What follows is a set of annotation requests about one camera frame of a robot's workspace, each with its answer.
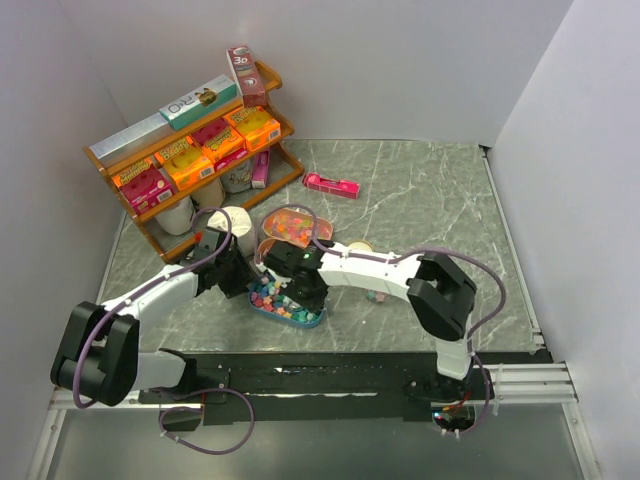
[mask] marble countertop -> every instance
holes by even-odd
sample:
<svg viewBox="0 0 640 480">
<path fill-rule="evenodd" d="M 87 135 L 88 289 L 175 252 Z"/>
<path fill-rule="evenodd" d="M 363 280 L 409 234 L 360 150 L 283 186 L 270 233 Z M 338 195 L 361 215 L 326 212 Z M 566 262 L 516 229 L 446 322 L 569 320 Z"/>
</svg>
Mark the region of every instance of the marble countertop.
<svg viewBox="0 0 640 480">
<path fill-rule="evenodd" d="M 488 264 L 505 282 L 503 311 L 476 334 L 483 351 L 533 351 L 532 326 L 513 256 L 481 151 L 472 145 L 418 141 L 289 140 L 307 171 L 360 182 L 357 200 L 309 190 L 296 181 L 251 210 L 254 220 L 283 203 L 313 206 L 334 226 L 333 240 L 366 240 L 376 251 L 402 253 L 421 244 L 444 245 Z M 156 274 L 163 262 L 129 220 L 125 222 L 103 298 L 121 295 Z M 499 293 L 474 267 L 478 285 L 472 321 L 492 310 Z M 253 311 L 245 296 L 227 300 L 205 292 L 176 308 L 141 339 L 143 350 L 181 351 L 433 351 L 411 306 L 393 297 L 381 304 L 356 288 L 332 288 L 332 313 L 300 329 Z"/>
</svg>

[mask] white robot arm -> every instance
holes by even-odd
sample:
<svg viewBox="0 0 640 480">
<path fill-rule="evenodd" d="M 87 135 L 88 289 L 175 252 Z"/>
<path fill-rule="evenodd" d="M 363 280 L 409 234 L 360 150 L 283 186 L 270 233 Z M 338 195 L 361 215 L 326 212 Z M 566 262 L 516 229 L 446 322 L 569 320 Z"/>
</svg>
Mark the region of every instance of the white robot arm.
<svg viewBox="0 0 640 480">
<path fill-rule="evenodd" d="M 194 251 L 195 260 L 213 251 L 224 234 L 207 227 Z M 322 309 L 328 287 L 340 285 L 385 292 L 411 303 L 423 328 L 436 339 L 438 373 L 465 381 L 471 366 L 467 320 L 473 309 L 476 286 L 448 256 L 415 255 L 394 261 L 398 257 L 393 253 L 358 252 L 341 244 L 322 243 L 334 254 L 315 245 L 302 249 L 277 241 L 258 268 L 280 279 L 283 293 L 310 311 Z M 380 261 L 358 258 L 358 253 L 375 256 Z M 205 268 L 170 277 L 169 274 L 179 268 L 178 265 L 164 267 L 158 276 L 165 276 L 166 282 L 114 315 L 102 335 L 106 342 L 92 347 L 85 363 L 80 388 L 83 395 L 115 405 L 131 390 L 172 388 L 183 383 L 185 376 L 195 375 L 188 372 L 189 366 L 179 352 L 139 352 L 140 332 L 214 285 L 227 297 L 246 292 L 254 274 L 239 251 L 235 237 Z M 71 388 L 78 354 L 88 332 L 107 311 L 127 300 L 130 293 L 103 305 L 83 302 L 76 306 L 51 371 L 54 384 Z"/>
</svg>

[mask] gray floor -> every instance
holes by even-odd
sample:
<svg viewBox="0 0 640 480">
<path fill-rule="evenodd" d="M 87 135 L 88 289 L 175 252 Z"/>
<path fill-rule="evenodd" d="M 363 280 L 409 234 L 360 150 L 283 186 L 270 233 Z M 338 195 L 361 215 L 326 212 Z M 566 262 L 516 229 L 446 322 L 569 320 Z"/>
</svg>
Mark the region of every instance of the gray floor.
<svg viewBox="0 0 640 480">
<path fill-rule="evenodd" d="M 333 239 L 345 244 L 366 239 L 377 251 L 401 253 L 429 243 L 467 253 L 503 278 L 508 301 L 502 313 L 480 329 L 483 351 L 532 351 L 531 321 L 517 279 L 501 217 L 481 151 L 471 145 L 416 141 L 304 141 L 287 147 L 308 171 L 362 185 L 360 198 L 311 191 L 299 181 L 252 211 L 297 202 L 313 206 L 334 225 Z M 275 165 L 273 176 L 284 172 Z M 231 199 L 232 203 L 241 198 Z M 165 235 L 164 245 L 176 241 Z M 107 280 L 104 299 L 118 296 L 162 268 L 162 261 L 130 222 L 125 224 Z M 491 279 L 464 267 L 478 284 L 472 320 L 498 301 Z M 431 351 L 434 342 L 420 327 L 409 304 L 395 298 L 375 305 L 363 291 L 335 288 L 332 315 L 312 330 L 290 327 L 257 313 L 245 297 L 226 300 L 212 290 L 159 321 L 142 338 L 143 349 L 182 351 Z"/>
<path fill-rule="evenodd" d="M 561 405 L 502 405 L 460 442 L 441 438 L 432 425 L 398 419 L 258 422 L 238 452 L 222 457 L 160 438 L 157 417 L 157 411 L 70 410 L 47 478 L 583 478 Z M 246 428 L 200 427 L 187 439 L 228 448 Z"/>
</svg>

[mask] wooden shelf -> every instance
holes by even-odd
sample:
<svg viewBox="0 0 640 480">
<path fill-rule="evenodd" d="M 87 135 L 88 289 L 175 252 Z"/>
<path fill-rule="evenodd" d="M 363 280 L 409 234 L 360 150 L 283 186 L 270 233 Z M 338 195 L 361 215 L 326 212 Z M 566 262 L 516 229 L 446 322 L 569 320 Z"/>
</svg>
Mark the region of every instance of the wooden shelf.
<svg viewBox="0 0 640 480">
<path fill-rule="evenodd" d="M 289 124 L 286 120 L 284 120 L 284 121 L 279 120 L 279 121 L 280 121 L 280 136 L 278 138 L 276 138 L 273 141 L 269 142 L 267 145 L 265 145 L 260 150 L 256 150 L 255 152 L 248 152 L 247 155 L 242 157 L 237 162 L 234 162 L 234 163 L 232 163 L 230 165 L 227 165 L 226 167 L 224 167 L 224 168 L 218 170 L 217 172 L 215 172 L 213 175 L 209 175 L 208 177 L 203 178 L 199 182 L 194 183 L 189 188 L 185 188 L 184 190 L 179 190 L 174 195 L 172 195 L 171 197 L 166 199 L 164 202 L 162 202 L 162 203 L 156 205 L 155 207 L 153 207 L 151 210 L 146 211 L 142 215 L 134 216 L 133 217 L 133 221 L 134 222 L 141 222 L 141 223 L 148 222 L 149 220 L 151 220 L 153 217 L 155 217 L 160 212 L 163 212 L 166 209 L 171 208 L 173 205 L 178 203 L 180 200 L 182 200 L 187 195 L 191 195 L 196 190 L 198 190 L 198 189 L 200 189 L 200 188 L 202 188 L 202 187 L 204 187 L 206 185 L 209 185 L 216 178 L 219 178 L 220 176 L 224 175 L 225 173 L 233 170 L 234 168 L 237 168 L 238 165 L 241 165 L 244 162 L 250 160 L 257 153 L 262 152 L 263 150 L 266 150 L 268 148 L 271 148 L 275 144 L 277 144 L 280 141 L 282 141 L 283 138 L 288 137 L 289 135 L 291 135 L 293 133 L 293 127 L 291 126 L 291 124 Z"/>
<path fill-rule="evenodd" d="M 251 207 L 257 205 L 265 198 L 273 195 L 276 191 L 278 191 L 282 186 L 294 181 L 300 175 L 304 173 L 304 167 L 300 164 L 300 162 L 293 156 L 289 151 L 282 146 L 281 143 L 277 143 L 273 146 L 273 149 L 276 151 L 277 155 L 284 160 L 289 166 L 292 168 L 291 172 L 285 175 L 283 178 L 278 180 L 272 185 L 269 185 L 267 188 L 262 189 L 260 193 L 254 195 L 246 202 L 244 202 L 241 206 L 242 208 L 248 210 Z M 185 240 L 183 240 L 179 245 L 171 248 L 168 252 L 163 253 L 160 257 L 165 262 L 171 262 L 175 260 L 180 255 L 189 250 L 193 244 L 195 243 L 195 237 L 193 235 L 189 235 Z"/>
<path fill-rule="evenodd" d="M 256 67 L 258 67 L 258 72 L 260 72 L 260 76 L 263 77 L 264 88 L 267 92 L 274 90 L 276 88 L 282 87 L 282 79 L 280 78 L 280 75 L 278 75 L 272 68 L 270 68 L 269 66 L 267 66 L 266 64 L 260 61 L 256 62 Z M 214 110 L 208 115 L 205 115 L 201 119 L 196 120 L 195 122 L 190 123 L 186 127 L 172 133 L 168 137 L 164 137 L 162 140 L 158 140 L 154 144 L 149 145 L 148 147 L 143 148 L 142 150 L 139 150 L 138 152 L 125 158 L 124 160 L 119 161 L 115 165 L 108 167 L 106 169 L 103 168 L 103 171 L 100 173 L 102 173 L 103 175 L 113 176 L 121 172 L 122 170 L 125 170 L 126 168 L 130 167 L 134 163 L 139 162 L 140 160 L 153 155 L 158 150 L 161 150 L 164 147 L 172 144 L 173 142 L 180 140 L 182 137 L 186 137 L 190 133 L 193 133 L 196 130 L 200 130 L 207 123 L 212 122 L 216 118 L 221 117 L 222 115 L 226 115 L 227 113 L 241 106 L 242 106 L 242 98 L 238 97 L 234 101 L 224 104 L 222 107 L 218 108 L 217 110 Z"/>
<path fill-rule="evenodd" d="M 281 88 L 282 79 L 280 78 L 280 75 L 278 75 L 278 73 L 275 70 L 273 70 L 264 62 L 256 61 L 256 67 L 258 68 L 258 72 L 260 73 L 260 76 L 263 79 L 265 90 L 267 91 L 267 94 L 266 94 L 267 107 L 265 107 L 265 110 L 268 111 L 273 118 L 275 118 L 276 120 L 278 120 L 278 122 L 280 122 L 280 136 L 276 138 L 274 141 L 265 145 L 262 149 L 257 150 L 255 152 L 250 152 L 247 155 L 245 155 L 245 157 L 233 163 L 232 165 L 228 165 L 227 167 L 215 172 L 213 175 L 210 175 L 207 178 L 202 179 L 198 183 L 190 186 L 185 190 L 178 191 L 172 197 L 168 198 L 161 204 L 143 213 L 142 215 L 137 215 L 133 210 L 133 208 L 131 208 L 131 205 L 129 204 L 127 199 L 124 197 L 122 192 L 120 192 L 118 187 L 113 182 L 112 176 L 130 167 L 134 163 L 153 155 L 158 150 L 161 150 L 162 148 L 170 145 L 176 140 L 179 140 L 180 138 L 183 138 L 186 135 L 189 135 L 195 130 L 199 130 L 209 122 L 212 122 L 213 120 L 221 117 L 222 115 L 226 115 L 232 110 L 235 110 L 236 108 L 241 107 L 242 99 L 237 98 L 236 100 L 223 105 L 222 107 L 211 112 L 210 114 L 186 126 L 185 128 L 178 130 L 177 132 L 173 132 L 171 135 L 163 138 L 162 140 L 159 140 L 154 144 L 146 148 L 143 148 L 142 150 L 137 151 L 133 155 L 130 155 L 124 160 L 118 162 L 116 165 L 113 165 L 108 168 L 100 163 L 98 158 L 94 155 L 94 153 L 91 151 L 89 147 L 84 147 L 83 149 L 85 154 L 91 161 L 91 163 L 93 163 L 93 165 L 96 167 L 98 172 L 100 172 L 100 175 L 102 176 L 102 179 L 104 180 L 104 182 L 107 184 L 109 189 L 111 189 L 111 191 L 116 196 L 116 198 L 120 201 L 125 211 L 133 219 L 135 225 L 138 227 L 140 232 L 142 232 L 142 234 L 145 236 L 145 238 L 151 244 L 151 246 L 155 249 L 155 251 L 158 252 L 158 255 L 160 255 L 160 258 L 162 258 L 167 263 L 175 260 L 177 257 L 179 257 L 184 252 L 186 252 L 187 249 L 189 249 L 193 245 L 194 239 L 191 236 L 189 236 L 185 240 L 182 240 L 181 238 L 176 238 L 176 243 L 177 242 L 180 242 L 180 243 L 178 243 L 177 246 L 175 247 L 167 245 L 167 247 L 170 248 L 170 250 L 165 251 L 160 245 L 158 239 L 154 238 L 152 227 L 155 224 L 148 223 L 158 213 L 166 210 L 167 208 L 170 208 L 171 206 L 175 205 L 177 202 L 179 202 L 186 196 L 192 194 L 199 188 L 202 188 L 210 184 L 216 178 L 219 178 L 221 175 L 224 175 L 228 171 L 236 168 L 238 165 L 241 165 L 242 163 L 249 161 L 258 152 L 262 150 L 266 150 L 267 148 L 270 148 L 270 147 L 286 163 L 289 164 L 289 166 L 292 168 L 292 171 L 288 173 L 286 176 L 284 176 L 283 178 L 280 178 L 279 180 L 275 181 L 273 184 L 268 185 L 267 188 L 259 190 L 258 193 L 256 193 L 253 197 L 249 198 L 246 202 L 242 204 L 243 208 L 249 209 L 254 205 L 257 205 L 258 203 L 260 203 L 267 197 L 273 195 L 276 191 L 280 190 L 286 184 L 288 184 L 289 182 L 292 182 L 293 180 L 295 180 L 296 178 L 298 178 L 300 175 L 304 173 L 304 166 L 295 157 L 293 157 L 282 146 L 282 143 L 281 143 L 283 138 L 293 134 L 294 132 L 293 125 L 289 120 L 283 117 L 275 108 L 273 108 L 273 105 L 271 104 L 271 100 L 269 99 L 268 92 L 276 88 Z"/>
</svg>

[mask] blue tray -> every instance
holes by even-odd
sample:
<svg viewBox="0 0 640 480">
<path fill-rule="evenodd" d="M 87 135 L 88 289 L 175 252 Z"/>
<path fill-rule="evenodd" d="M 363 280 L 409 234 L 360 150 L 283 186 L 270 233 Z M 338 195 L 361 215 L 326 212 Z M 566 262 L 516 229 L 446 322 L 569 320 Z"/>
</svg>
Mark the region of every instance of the blue tray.
<svg viewBox="0 0 640 480">
<path fill-rule="evenodd" d="M 292 318 L 287 318 L 287 317 L 283 317 L 282 315 L 278 315 L 277 313 L 267 312 L 266 310 L 258 308 L 253 303 L 251 303 L 251 294 L 257 290 L 256 287 L 258 286 L 262 287 L 262 284 L 260 284 L 259 282 L 256 282 L 253 285 L 251 285 L 251 288 L 249 289 L 249 295 L 247 296 L 247 300 L 249 301 L 249 305 L 251 305 L 251 308 L 253 308 L 256 312 L 259 312 L 266 317 L 273 318 L 274 320 L 277 320 L 279 322 L 284 322 L 298 328 L 314 328 L 314 327 L 317 327 L 318 324 L 322 321 L 322 319 L 327 315 L 326 304 L 325 304 L 325 307 L 320 312 L 320 315 L 318 315 L 318 317 L 313 322 L 309 322 L 309 323 L 298 322 L 296 320 L 293 320 Z"/>
</svg>

